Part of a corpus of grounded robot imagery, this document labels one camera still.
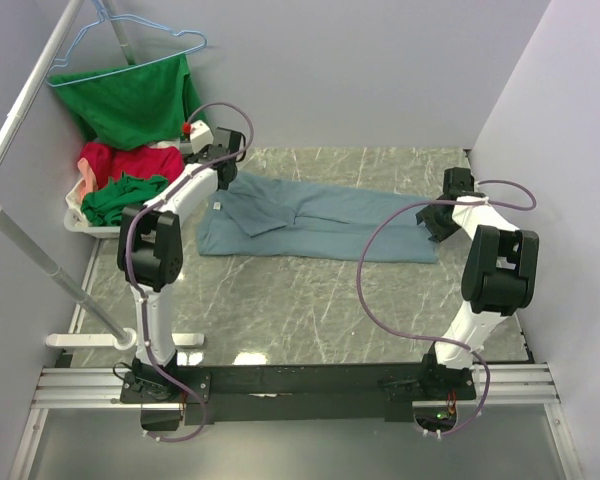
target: wall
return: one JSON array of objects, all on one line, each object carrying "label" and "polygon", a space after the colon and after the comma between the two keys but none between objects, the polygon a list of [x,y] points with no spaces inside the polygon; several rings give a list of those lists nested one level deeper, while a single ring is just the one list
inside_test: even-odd
[{"label": "wall", "polygon": [[[48,15],[64,0],[38,0]],[[548,0],[116,0],[200,29],[206,101],[253,118],[261,146],[472,147]],[[125,25],[145,60],[195,45]],[[233,112],[217,123],[244,129]]]},{"label": "wall", "polygon": [[521,317],[549,362],[588,478],[600,479],[600,0],[553,0],[471,161],[479,178],[515,179],[538,195],[535,212],[510,214],[541,242],[535,298]]},{"label": "wall", "polygon": [[[33,3],[0,2],[0,126],[50,33]],[[76,279],[92,242],[66,232],[62,215],[79,149],[70,119],[43,87],[0,169],[5,211]],[[0,234],[0,479],[11,468],[40,370],[53,360],[45,337],[66,332],[72,311],[71,300]]]}]

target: dark green cloth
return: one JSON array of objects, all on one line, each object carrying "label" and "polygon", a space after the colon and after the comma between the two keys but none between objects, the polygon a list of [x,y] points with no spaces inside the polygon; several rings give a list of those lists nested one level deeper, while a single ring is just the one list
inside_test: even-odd
[{"label": "dark green cloth", "polygon": [[127,71],[54,88],[85,139],[131,150],[182,135],[182,124],[200,106],[184,55],[132,70],[53,75],[49,81],[55,85],[119,70]]},{"label": "dark green cloth", "polygon": [[119,226],[124,207],[141,205],[161,193],[168,185],[169,181],[160,175],[144,180],[123,173],[117,182],[109,178],[109,184],[102,190],[87,193],[82,200],[81,210],[96,227]]}]

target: pile of clothes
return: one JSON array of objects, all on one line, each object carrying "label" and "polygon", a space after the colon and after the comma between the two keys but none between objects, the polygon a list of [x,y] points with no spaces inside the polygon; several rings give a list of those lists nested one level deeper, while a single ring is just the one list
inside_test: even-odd
[{"label": "pile of clothes", "polygon": [[49,80],[88,141],[66,197],[76,226],[119,226],[125,206],[154,198],[182,173],[182,124],[200,106],[184,55]]}]

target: blue clothes hanger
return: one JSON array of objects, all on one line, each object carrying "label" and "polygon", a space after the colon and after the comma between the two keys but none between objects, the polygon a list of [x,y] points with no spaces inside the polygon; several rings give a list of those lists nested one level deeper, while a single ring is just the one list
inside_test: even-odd
[{"label": "blue clothes hanger", "polygon": [[178,55],[189,55],[190,53],[202,50],[204,47],[207,46],[207,37],[205,37],[205,35],[202,32],[199,32],[197,30],[182,30],[180,32],[175,32],[174,30],[170,29],[169,27],[165,27],[164,25],[160,25],[159,23],[152,22],[150,20],[147,20],[146,18],[142,18],[137,15],[131,15],[131,14],[111,15],[109,13],[109,11],[104,7],[104,5],[102,5],[100,3],[99,0],[91,0],[91,1],[93,2],[94,7],[96,8],[96,12],[98,15],[98,21],[91,23],[89,25],[86,25],[80,30],[80,32],[76,36],[75,40],[69,47],[69,50],[67,50],[66,56],[64,58],[56,57],[54,59],[54,65],[51,66],[48,73],[51,73],[51,71],[56,68],[65,68],[65,67],[69,66],[69,59],[71,57],[71,52],[80,43],[80,41],[84,38],[84,36],[87,34],[87,32],[91,28],[93,28],[97,25],[100,25],[100,24],[106,22],[107,20],[109,20],[110,22],[129,21],[129,22],[137,23],[139,25],[144,25],[146,27],[156,28],[158,30],[168,32],[169,34],[171,34],[174,37],[181,37],[183,35],[188,35],[188,34],[198,35],[199,37],[202,37],[202,43],[200,45],[196,45],[195,47],[191,47],[187,50],[183,50],[182,52],[174,53],[172,55],[167,55],[166,57],[162,57],[157,60],[152,60],[147,63],[142,63],[140,65],[133,65],[133,66],[130,66],[129,68],[124,68],[122,70],[116,70],[115,72],[103,73],[102,75],[98,75],[96,77],[82,78],[79,80],[72,80],[70,82],[56,83],[56,84],[50,83],[49,80],[47,79],[46,80],[47,85],[49,85],[53,88],[63,87],[65,85],[73,85],[75,83],[86,82],[89,80],[95,80],[96,78],[109,77],[111,75],[116,75],[116,74],[122,73],[122,72],[128,72],[130,70],[135,70],[137,68],[146,67],[147,65],[152,65],[154,63],[158,63],[158,62],[161,62],[168,58],[176,57]]}]

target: marble table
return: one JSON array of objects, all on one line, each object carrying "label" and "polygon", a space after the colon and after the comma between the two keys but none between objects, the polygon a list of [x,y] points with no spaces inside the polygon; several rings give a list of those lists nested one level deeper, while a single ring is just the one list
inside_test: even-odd
[{"label": "marble table", "polygon": [[[443,172],[468,166],[461,149],[259,148],[242,167],[269,177],[437,197]],[[175,332],[206,335],[203,363],[254,358],[271,364],[416,362],[430,344],[397,338],[363,312],[355,262],[295,257],[200,257],[195,228],[206,205],[183,225],[185,261],[174,287]],[[105,240],[95,262],[93,297],[123,326],[135,327],[129,286],[116,267],[117,241]],[[376,315],[402,331],[442,335],[462,297],[469,239],[458,232],[438,247],[439,263],[368,264],[364,291]],[[82,333],[104,329],[85,317]],[[106,367],[133,352],[81,350],[74,367]],[[526,361],[517,319],[486,342],[490,361]]]}]

